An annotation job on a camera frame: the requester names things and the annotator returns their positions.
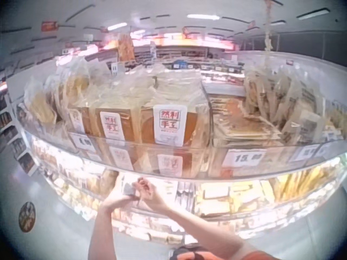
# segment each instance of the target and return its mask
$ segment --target person's left arm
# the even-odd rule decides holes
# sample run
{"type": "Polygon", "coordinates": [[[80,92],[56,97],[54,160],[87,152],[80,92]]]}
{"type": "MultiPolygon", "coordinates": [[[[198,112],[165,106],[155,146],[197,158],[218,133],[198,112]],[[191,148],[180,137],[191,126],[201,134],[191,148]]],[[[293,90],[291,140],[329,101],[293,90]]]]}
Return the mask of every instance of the person's left arm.
{"type": "Polygon", "coordinates": [[[113,190],[101,203],[89,245],[88,260],[117,260],[113,244],[111,213],[137,199],[135,196],[120,195],[113,190]]]}

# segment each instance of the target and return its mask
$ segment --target curved display case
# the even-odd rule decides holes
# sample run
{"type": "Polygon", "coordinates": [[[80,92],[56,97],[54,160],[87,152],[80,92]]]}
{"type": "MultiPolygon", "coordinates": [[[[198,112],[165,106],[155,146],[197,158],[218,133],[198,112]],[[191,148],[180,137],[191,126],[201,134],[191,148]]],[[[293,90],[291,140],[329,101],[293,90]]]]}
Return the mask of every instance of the curved display case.
{"type": "MultiPolygon", "coordinates": [[[[91,70],[101,64],[78,61],[57,70],[43,88],[38,87],[43,82],[31,81],[16,107],[27,146],[64,203],[86,220],[96,216],[113,187],[134,194],[131,183],[146,176],[166,200],[242,238],[286,226],[327,201],[345,177],[347,117],[339,95],[346,92],[340,83],[347,73],[291,55],[293,70],[305,73],[280,77],[288,55],[273,55],[277,70],[264,76],[244,69],[262,64],[264,54],[234,55],[238,61],[224,63],[165,60],[172,70],[135,69],[109,78],[111,83],[91,70]],[[89,76],[81,76],[81,70],[89,76]],[[341,79],[335,82],[336,95],[325,89],[327,73],[341,79]],[[308,74],[320,75],[319,87],[308,74]],[[229,83],[211,84],[209,75],[229,83]],[[288,83],[279,97],[275,87],[264,87],[272,86],[272,77],[277,77],[273,86],[283,86],[283,79],[295,84],[288,83]],[[256,104],[254,93],[262,94],[256,104]],[[282,111],[279,121],[263,113],[265,100],[274,97],[282,111]]],[[[193,239],[142,202],[116,210],[112,219],[120,232],[144,240],[181,244],[193,239]]]]}

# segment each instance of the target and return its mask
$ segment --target floor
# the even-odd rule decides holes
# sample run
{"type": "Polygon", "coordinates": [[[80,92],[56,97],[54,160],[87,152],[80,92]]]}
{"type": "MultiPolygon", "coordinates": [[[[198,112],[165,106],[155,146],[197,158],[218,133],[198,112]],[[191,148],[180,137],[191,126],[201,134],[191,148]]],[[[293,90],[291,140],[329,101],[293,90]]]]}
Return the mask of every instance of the floor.
{"type": "MultiPolygon", "coordinates": [[[[0,154],[1,231],[25,259],[87,259],[93,222],[86,222],[62,204],[40,175],[27,176],[10,147],[0,154]],[[22,205],[32,201],[36,222],[23,233],[18,225],[22,205]]],[[[347,195],[340,188],[308,217],[250,242],[281,259],[329,259],[347,234],[347,195]]],[[[114,233],[118,260],[163,259],[170,247],[114,233]]]]}

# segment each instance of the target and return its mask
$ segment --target person's left hand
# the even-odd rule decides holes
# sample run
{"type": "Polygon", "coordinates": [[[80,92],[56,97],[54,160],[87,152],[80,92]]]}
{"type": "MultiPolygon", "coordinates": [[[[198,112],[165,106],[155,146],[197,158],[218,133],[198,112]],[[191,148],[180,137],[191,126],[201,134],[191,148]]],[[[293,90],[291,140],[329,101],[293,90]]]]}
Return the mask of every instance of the person's left hand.
{"type": "Polygon", "coordinates": [[[125,207],[130,202],[136,200],[139,200],[139,198],[136,196],[123,195],[114,188],[107,198],[101,203],[100,208],[106,210],[107,212],[113,212],[115,209],[125,207]]]}

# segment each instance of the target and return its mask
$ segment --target hand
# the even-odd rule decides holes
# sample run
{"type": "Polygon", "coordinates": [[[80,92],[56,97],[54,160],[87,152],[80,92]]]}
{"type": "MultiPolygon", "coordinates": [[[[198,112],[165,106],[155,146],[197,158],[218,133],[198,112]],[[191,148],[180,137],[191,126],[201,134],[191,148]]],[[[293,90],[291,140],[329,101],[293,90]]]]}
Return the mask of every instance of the hand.
{"type": "Polygon", "coordinates": [[[139,178],[136,183],[133,183],[133,186],[139,191],[140,199],[142,199],[153,211],[166,214],[170,209],[162,196],[158,193],[157,187],[147,179],[139,178]]]}
{"type": "Polygon", "coordinates": [[[121,194],[116,190],[116,187],[111,191],[107,198],[101,203],[101,209],[106,210],[107,212],[113,212],[119,207],[125,207],[130,202],[139,200],[136,196],[127,196],[121,194]]]}

